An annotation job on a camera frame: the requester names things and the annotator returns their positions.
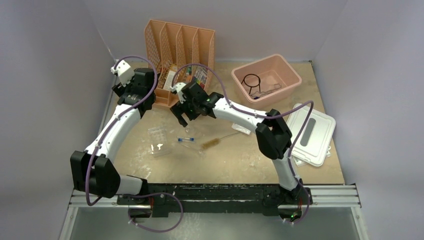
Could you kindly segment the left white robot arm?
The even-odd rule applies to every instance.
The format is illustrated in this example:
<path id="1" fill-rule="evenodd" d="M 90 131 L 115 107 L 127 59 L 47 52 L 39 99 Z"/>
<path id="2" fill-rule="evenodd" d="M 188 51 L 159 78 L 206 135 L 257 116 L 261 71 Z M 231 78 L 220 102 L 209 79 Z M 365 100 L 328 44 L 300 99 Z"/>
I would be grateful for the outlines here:
<path id="1" fill-rule="evenodd" d="M 151 68 L 132 69 L 125 61 L 112 67 L 111 72 L 120 80 L 112 88 L 118 96 L 117 105 L 99 136 L 85 150 L 71 155 L 73 186 L 103 198 L 129 195 L 142 205 L 149 199 L 147 180 L 119 174 L 113 161 L 128 133 L 152 109 L 158 76 Z"/>

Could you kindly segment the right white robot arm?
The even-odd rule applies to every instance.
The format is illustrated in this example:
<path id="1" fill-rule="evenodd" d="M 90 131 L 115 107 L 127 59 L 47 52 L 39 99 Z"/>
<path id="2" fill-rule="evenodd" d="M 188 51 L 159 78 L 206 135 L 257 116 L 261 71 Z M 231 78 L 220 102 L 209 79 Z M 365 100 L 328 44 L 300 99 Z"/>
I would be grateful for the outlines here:
<path id="1" fill-rule="evenodd" d="M 178 97 L 178 102 L 170 110 L 183 127 L 188 125 L 183 115 L 190 121 L 199 116 L 209 116 L 230 121 L 254 133 L 260 152 L 273 162 L 282 188 L 282 200 L 292 204 L 300 198 L 300 177 L 288 156 L 293 135 L 284 119 L 278 117 L 277 110 L 254 110 L 226 99 L 223 94 L 207 94 L 196 82 L 176 83 L 170 91 Z"/>

